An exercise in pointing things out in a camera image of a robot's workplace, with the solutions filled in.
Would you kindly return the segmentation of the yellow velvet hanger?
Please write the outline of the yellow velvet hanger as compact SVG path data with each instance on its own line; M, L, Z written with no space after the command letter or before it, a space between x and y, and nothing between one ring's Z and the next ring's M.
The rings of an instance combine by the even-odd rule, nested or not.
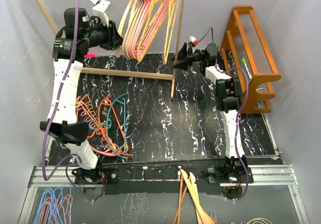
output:
M160 27L165 19L168 20L168 7L170 0L151 0L147 22L144 27L142 36L136 46L138 62L141 62L145 57L147 50L156 37Z
M168 56L174 31L174 26L176 22L176 16L178 11L178 0L170 0L168 7L168 24L167 24L167 32L165 37L165 46L164 46L164 64L168 62Z

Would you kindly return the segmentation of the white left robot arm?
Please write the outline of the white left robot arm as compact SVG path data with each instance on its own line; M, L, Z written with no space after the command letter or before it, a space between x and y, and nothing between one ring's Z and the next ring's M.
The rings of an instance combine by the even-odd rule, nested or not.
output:
M92 10L92 16L84 8L64 11L65 26L57 33L53 45L55 78L51 108L40 129L65 144L78 157L80 168L87 169L87 179L99 183L104 172L96 166L98 157L88 143L89 127L76 117L78 80L90 48L99 46L114 51L122 45L123 38L115 22L109 20L107 8L94 6Z

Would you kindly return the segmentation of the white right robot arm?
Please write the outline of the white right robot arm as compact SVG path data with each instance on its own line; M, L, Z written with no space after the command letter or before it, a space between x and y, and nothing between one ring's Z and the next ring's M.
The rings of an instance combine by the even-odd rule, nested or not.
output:
M204 50L198 50L196 41L184 43L177 53L173 69L188 70L194 62L200 63L200 72L215 86L215 104L224 124L226 141L224 178L229 182L248 176L247 161L239 131L239 110L242 106L240 79L229 76L218 63L219 47L210 43Z

